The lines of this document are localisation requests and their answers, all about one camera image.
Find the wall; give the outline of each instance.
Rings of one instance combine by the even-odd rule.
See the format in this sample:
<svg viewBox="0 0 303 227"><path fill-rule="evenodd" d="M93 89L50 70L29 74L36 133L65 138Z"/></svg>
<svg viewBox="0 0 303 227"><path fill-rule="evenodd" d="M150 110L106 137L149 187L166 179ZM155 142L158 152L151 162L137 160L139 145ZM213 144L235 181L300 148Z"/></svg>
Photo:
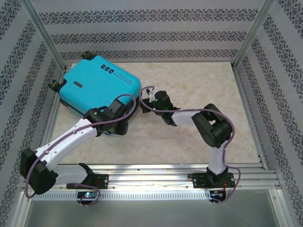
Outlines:
<svg viewBox="0 0 303 227"><path fill-rule="evenodd" d="M303 1L276 1L238 69L267 162L303 226Z"/></svg>
<svg viewBox="0 0 303 227"><path fill-rule="evenodd" d="M60 72L17 0L0 0L0 227L14 213L23 178L20 152L39 147Z"/></svg>
<svg viewBox="0 0 303 227"><path fill-rule="evenodd" d="M66 64L231 61L264 0L35 0Z"/></svg>

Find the case wheel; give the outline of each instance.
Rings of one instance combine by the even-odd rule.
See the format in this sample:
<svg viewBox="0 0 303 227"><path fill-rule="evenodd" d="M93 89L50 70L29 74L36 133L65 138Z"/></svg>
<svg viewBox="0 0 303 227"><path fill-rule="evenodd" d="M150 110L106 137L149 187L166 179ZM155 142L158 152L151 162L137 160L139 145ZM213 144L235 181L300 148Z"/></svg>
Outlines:
<svg viewBox="0 0 303 227"><path fill-rule="evenodd" d="M85 60L92 60L94 57L96 57L96 54L93 54L90 51L86 51L84 54L82 54L82 58Z"/></svg>
<svg viewBox="0 0 303 227"><path fill-rule="evenodd" d="M69 108L69 105L68 105L65 101L63 101L62 99L59 99L59 102L60 102L63 106L66 106L66 107Z"/></svg>
<svg viewBox="0 0 303 227"><path fill-rule="evenodd" d="M127 133L128 129L128 122L122 122L117 125L117 128L115 130L116 135L124 136Z"/></svg>
<svg viewBox="0 0 303 227"><path fill-rule="evenodd" d="M48 87L49 87L51 90L53 90L54 92L58 92L58 86L59 86L59 85L60 85L60 84L58 83L58 81L53 79L52 82L48 84Z"/></svg>

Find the cable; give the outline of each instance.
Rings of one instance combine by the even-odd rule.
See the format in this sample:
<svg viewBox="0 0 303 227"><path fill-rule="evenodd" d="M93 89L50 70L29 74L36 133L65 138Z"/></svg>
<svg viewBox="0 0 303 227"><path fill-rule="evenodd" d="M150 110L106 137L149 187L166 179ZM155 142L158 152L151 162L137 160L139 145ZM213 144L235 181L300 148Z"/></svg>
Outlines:
<svg viewBox="0 0 303 227"><path fill-rule="evenodd" d="M94 203L96 203L99 199L100 199L100 196L101 196L101 192L99 190L99 188L97 187L94 187L94 186L90 186L90 185L85 185L85 184L81 184L81 183L71 183L73 185L76 185L76 186L80 186L80 187L87 187L87 188L91 188L91 189L96 189L96 191L98 192L98 197L91 203L89 204L85 204L85 207L89 207L91 205L93 205ZM82 200L83 200L84 197L81 197L79 203L80 203L80 206L82 206L83 204L81 203Z"/></svg>
<svg viewBox="0 0 303 227"><path fill-rule="evenodd" d="M134 104L133 104L133 107L131 108L131 110L126 114L124 115L123 117L120 117L120 118L117 118L117 119L114 119L114 120L110 120L110 121L104 121L104 122L97 122L97 123L92 123L92 124L88 124L88 125L85 125L85 126L82 126L68 134L66 134L65 136L61 137L60 139L58 139L56 142L54 142L51 146L49 146L35 161L34 163L32 164L32 166L30 167L29 171L28 171L28 174L27 174L27 178L25 180L25 187L24 187L24 193L25 193L25 196L28 198L28 199L31 199L35 196L35 193L33 193L32 195L29 195L28 194L28 185L29 185L29 179L30 179L30 176L35 168L35 166L37 165L37 163L41 160L41 158L43 158L45 155L47 155L49 153L49 151L51 149L53 149L56 145L58 145L60 142L62 142L63 140L65 140L66 138L68 138L69 136L85 129L85 128L88 128L88 127L92 127L92 126L97 126L97 125L102 125L102 124L111 124L111 123L116 123L116 122L119 122L121 120L124 120L125 118L127 118L128 116L130 116L133 111L135 110L135 107L136 107L136 99L133 95L130 95L130 94L122 94L122 95L119 95L116 99L120 98L120 97L123 97L123 96L129 96L133 99L134 101Z"/></svg>
<svg viewBox="0 0 303 227"><path fill-rule="evenodd" d="M216 202L216 204L222 204L226 201L228 201L228 199L232 196L232 194L234 193L234 191L236 190L238 184L239 184L239 181L240 181L240 178L241 178L241 171L239 168L237 167L233 167L233 166L229 166L226 164L225 162L225 152L226 152L226 147L230 144L230 142L232 141L232 139L234 138L235 136L235 127L232 123L232 121L226 116L224 115L223 113L221 112L218 112L218 111L215 111L215 110L210 110L210 109L180 109L180 110L154 110L153 108L149 107L147 104L144 103L143 99L142 99L142 92L146 89L149 89L149 88L155 88L155 86L147 86L147 87L144 87L142 90L141 90L141 93L139 95L139 99L140 99L140 102L142 103L142 105L144 105L147 109L153 111L153 112L159 112L159 113L177 113L177 112L192 112L192 111L205 111L205 112L212 112L212 113L215 113L217 115L220 115L222 116L228 123L229 125L232 127L232 136L230 137L230 139L227 141L227 143L224 145L223 147L223 157L222 157L222 162L223 164L227 167L227 168L230 168L230 169L236 169L238 172L239 172L239 177L238 177L238 180L233 188L233 190L231 191L231 193L226 197L226 199L222 202Z"/></svg>

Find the purple cable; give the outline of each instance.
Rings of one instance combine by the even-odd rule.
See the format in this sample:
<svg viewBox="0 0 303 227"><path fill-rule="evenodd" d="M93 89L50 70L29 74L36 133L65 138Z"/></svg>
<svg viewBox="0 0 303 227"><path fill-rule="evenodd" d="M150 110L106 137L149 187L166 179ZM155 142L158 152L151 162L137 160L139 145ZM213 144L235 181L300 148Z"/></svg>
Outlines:
<svg viewBox="0 0 303 227"><path fill-rule="evenodd" d="M215 114L218 114L220 116L222 116L228 123L229 125L232 127L232 136L231 138L227 141L227 143L224 145L223 147L223 157L222 157L222 162L223 164L227 167L227 168L230 168L230 169L236 169L238 172L239 172L239 177L238 177L238 180L235 184L235 187L233 188L233 190L231 191L231 193L227 196L227 198L222 201L222 202L216 202L216 204L222 204L226 201L228 201L228 199L232 196L232 194L234 193L234 191L236 190L238 184L239 184L239 181L240 181L240 178L241 178L241 171L239 168L237 167L233 167L233 166L229 166L225 163L225 152L226 152L226 147L227 145L230 144L230 142L232 141L232 139L234 138L235 136L235 127L232 123L232 121L226 116L224 115L223 113L221 112L218 112L218 111L215 111L215 110L209 110L209 109L180 109L180 110L154 110L153 108L149 107L147 104L144 103L143 99L142 99L142 92L146 89L149 89L149 88L155 88L155 86L147 86L147 87L144 87L142 90L141 90L141 93L139 95L139 99L140 99L140 102L142 103L142 105L144 105L147 109L153 111L153 112L159 112L159 113L176 113L176 112L192 112L192 111L206 111L206 112L212 112L212 113L215 113Z"/></svg>
<svg viewBox="0 0 303 227"><path fill-rule="evenodd" d="M55 143L53 143L48 149L46 149L35 161L34 163L32 164L32 166L30 167L29 171L28 171L28 174L27 174L27 178L25 180L25 187L24 187L24 193L25 193L25 196L28 198L28 199L31 199L35 196L35 193L33 193L32 195L29 195L28 194L28 185L29 185L29 178L34 170L34 167L37 165L37 163L41 160L41 158L48 154L48 152L53 149L56 145L58 145L59 143L61 143L63 140L65 140L67 137L85 129L85 128L88 128L88 127L92 127L92 126L96 126L96 125L102 125L102 124L111 124L111 123L116 123L116 122L119 122L119 121L122 121L124 120L125 118L129 117L133 111L135 110L136 108L136 99L133 95L130 95L130 94L122 94L122 95L119 95L116 99L120 98L120 97L123 97L123 96L129 96L133 99L134 101L134 105L133 107L131 108L131 110L123 117L120 117L120 118L117 118L117 119L114 119L114 120L111 120L111 121L105 121L105 122L98 122L98 123L93 123L93 124L88 124L88 125L85 125L85 126L82 126L68 134L66 134L65 136L61 137L60 139L58 139Z"/></svg>
<svg viewBox="0 0 303 227"><path fill-rule="evenodd" d="M89 207L91 205L93 205L94 203L96 203L99 199L100 199L100 196L101 196L101 192L99 190L99 188L97 187L94 187L94 186L89 186L89 185L85 185L85 184L81 184L81 183L71 183L73 185L76 185L76 186L80 186L80 187L87 187L87 188L91 188L91 189L96 189L96 191L98 192L98 197L93 201L91 202L90 204L86 204L85 207ZM81 197L79 203L80 203L80 206L82 206L83 204L81 203L82 200L83 200L84 197Z"/></svg>

